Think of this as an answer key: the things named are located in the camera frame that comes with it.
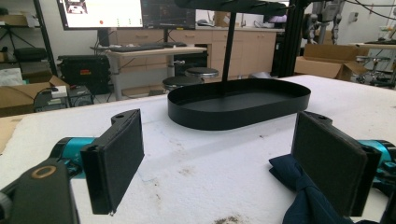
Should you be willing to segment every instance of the black monitor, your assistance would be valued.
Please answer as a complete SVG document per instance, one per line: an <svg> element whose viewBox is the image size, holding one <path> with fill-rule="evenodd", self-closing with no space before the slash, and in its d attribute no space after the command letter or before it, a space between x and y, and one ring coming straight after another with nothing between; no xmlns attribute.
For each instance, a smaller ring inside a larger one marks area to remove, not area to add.
<svg viewBox="0 0 396 224"><path fill-rule="evenodd" d="M142 28L140 0L56 0L64 30Z"/></svg>
<svg viewBox="0 0 396 224"><path fill-rule="evenodd" d="M195 9L178 7L175 0L141 0L144 28L195 29Z"/></svg>

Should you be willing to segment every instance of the white wall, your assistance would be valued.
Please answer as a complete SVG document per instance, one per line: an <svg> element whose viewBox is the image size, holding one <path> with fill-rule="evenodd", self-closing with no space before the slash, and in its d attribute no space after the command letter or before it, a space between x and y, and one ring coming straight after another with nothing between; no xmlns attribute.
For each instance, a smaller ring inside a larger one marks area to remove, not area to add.
<svg viewBox="0 0 396 224"><path fill-rule="evenodd" d="M40 0L41 8L44 14L45 23L49 33L49 41L52 47L55 60L59 55L84 55L92 54L91 46L95 44L96 32L95 31L64 31L59 16L59 10L56 4L57 0ZM360 0L363 4L377 4L377 5L390 5L393 0ZM8 8L10 12L28 11L35 14L35 8L32 0L1 0L0 7ZM311 12L311 7L308 7L306 13ZM391 12L390 7L375 7L375 11L386 16ZM357 22L348 23L347 18L350 12L359 12ZM343 20L340 24L339 44L348 44L351 42L365 42L374 40L378 37L379 26L386 25L387 19L369 14L369 12L361 6L345 3L343 10ZM247 26L254 26L254 21L262 21L260 15L245 15L244 16ZM207 12L205 10L197 10L197 20L206 19ZM237 22L241 21L241 14L237 15ZM37 47L44 46L40 37L40 31L36 29L34 32L22 32L23 36L27 36L29 40L37 45ZM5 38L0 43L0 48L9 44Z"/></svg>

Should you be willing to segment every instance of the navy fabric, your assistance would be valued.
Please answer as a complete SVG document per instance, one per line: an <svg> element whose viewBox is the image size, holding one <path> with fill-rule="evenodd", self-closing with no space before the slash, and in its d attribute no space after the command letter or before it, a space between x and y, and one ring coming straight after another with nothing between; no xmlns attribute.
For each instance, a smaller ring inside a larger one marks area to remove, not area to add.
<svg viewBox="0 0 396 224"><path fill-rule="evenodd" d="M352 224L340 217L332 205L290 154L269 160L271 174L297 196L283 218L283 224Z"/></svg>

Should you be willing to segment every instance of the keyboard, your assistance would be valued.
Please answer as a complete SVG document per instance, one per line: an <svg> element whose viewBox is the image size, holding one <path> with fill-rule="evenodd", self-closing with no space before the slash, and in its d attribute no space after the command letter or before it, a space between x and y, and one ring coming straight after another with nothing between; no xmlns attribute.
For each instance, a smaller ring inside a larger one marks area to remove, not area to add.
<svg viewBox="0 0 396 224"><path fill-rule="evenodd" d="M365 42L364 44L396 45L396 39L369 41Z"/></svg>
<svg viewBox="0 0 396 224"><path fill-rule="evenodd" d="M133 47L110 47L108 48L114 52L135 52L135 51L143 51L143 50L151 50L151 49L164 49L162 46L153 45L153 46L133 46Z"/></svg>
<svg viewBox="0 0 396 224"><path fill-rule="evenodd" d="M187 44L183 42L152 42L152 43L141 43L140 46L161 46L164 48L176 47L187 47Z"/></svg>

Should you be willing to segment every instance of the black metal tray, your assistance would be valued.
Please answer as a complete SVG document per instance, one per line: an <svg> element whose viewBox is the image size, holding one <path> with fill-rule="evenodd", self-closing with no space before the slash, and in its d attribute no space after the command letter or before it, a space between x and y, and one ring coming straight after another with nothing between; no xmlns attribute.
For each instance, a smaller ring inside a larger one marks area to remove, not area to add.
<svg viewBox="0 0 396 224"><path fill-rule="evenodd" d="M193 129L223 131L305 110L311 90L268 78L186 86L168 93L168 116Z"/></svg>

